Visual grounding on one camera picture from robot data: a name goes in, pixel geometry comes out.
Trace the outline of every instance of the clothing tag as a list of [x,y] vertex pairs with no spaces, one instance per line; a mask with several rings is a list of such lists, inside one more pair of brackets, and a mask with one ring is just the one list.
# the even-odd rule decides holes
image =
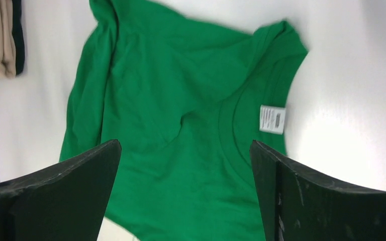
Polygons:
[[262,105],[260,108],[260,131],[283,134],[286,109]]

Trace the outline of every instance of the small black object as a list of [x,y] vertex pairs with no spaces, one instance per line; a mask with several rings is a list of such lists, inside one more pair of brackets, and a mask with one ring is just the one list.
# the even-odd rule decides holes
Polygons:
[[267,241],[386,241],[386,192],[327,176],[261,142],[250,157]]
[[96,241],[121,156],[108,141],[0,183],[0,241]]

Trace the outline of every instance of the green shirt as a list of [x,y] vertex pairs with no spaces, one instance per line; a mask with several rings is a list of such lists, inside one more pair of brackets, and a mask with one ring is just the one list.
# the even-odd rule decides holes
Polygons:
[[90,5],[61,160],[121,142],[106,216],[141,241],[265,240],[249,146],[285,152],[259,111],[285,105],[307,54],[297,33],[244,34],[145,0]]

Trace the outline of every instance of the white tabletop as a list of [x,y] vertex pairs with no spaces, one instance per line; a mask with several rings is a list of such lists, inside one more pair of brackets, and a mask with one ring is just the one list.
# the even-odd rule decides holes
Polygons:
[[[159,1],[247,32],[288,18],[310,49],[288,97],[289,156],[344,181],[386,190],[386,1]],[[57,162],[67,98],[96,25],[88,0],[27,0],[23,11],[26,73],[0,81],[1,181]],[[100,237],[131,238],[108,221]]]

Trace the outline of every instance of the beige cloth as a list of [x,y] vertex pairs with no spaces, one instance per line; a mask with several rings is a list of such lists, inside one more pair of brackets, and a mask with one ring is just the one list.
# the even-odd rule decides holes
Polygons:
[[12,30],[13,1],[0,0],[0,78],[16,75],[16,47]]

